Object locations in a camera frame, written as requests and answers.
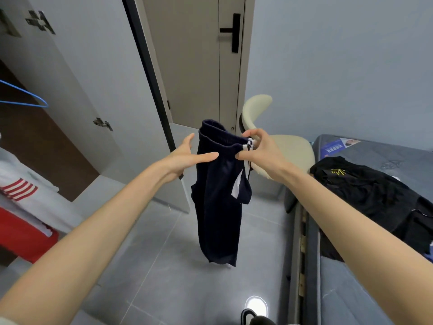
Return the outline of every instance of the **door handle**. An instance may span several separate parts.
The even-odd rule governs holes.
[[[233,27],[220,28],[220,33],[232,33],[232,52],[239,53],[239,33],[241,29],[241,14],[233,14]]]

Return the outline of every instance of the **gray mattress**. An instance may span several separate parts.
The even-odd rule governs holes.
[[[314,142],[316,160],[322,147],[340,137],[321,135]],[[378,142],[361,141],[330,156],[366,165],[397,177],[411,189],[433,201],[433,153]],[[317,240],[317,225],[308,240]],[[320,257],[320,243],[307,244],[306,305],[314,315],[305,324],[392,324],[373,298],[356,280],[349,268],[336,260]]]

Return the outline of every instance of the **gray wall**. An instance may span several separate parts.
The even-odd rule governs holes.
[[[433,0],[256,0],[246,98],[271,134],[433,149]]]

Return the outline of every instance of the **red fabric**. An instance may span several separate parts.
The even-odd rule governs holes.
[[[57,243],[58,232],[50,229],[53,234],[47,237],[31,224],[0,207],[0,245],[24,260],[35,263]]]

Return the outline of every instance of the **hand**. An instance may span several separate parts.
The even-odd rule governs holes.
[[[288,162],[275,141],[263,129],[246,130],[242,136],[257,136],[259,139],[254,144],[254,150],[241,151],[236,154],[236,158],[257,164],[264,169],[272,179],[283,183],[282,170]]]
[[[186,168],[196,165],[197,163],[211,162],[218,157],[217,152],[200,155],[192,154],[191,140],[193,138],[194,134],[191,133],[183,140],[178,148],[158,162],[167,173],[163,178],[163,183],[175,180],[184,173],[184,169]]]

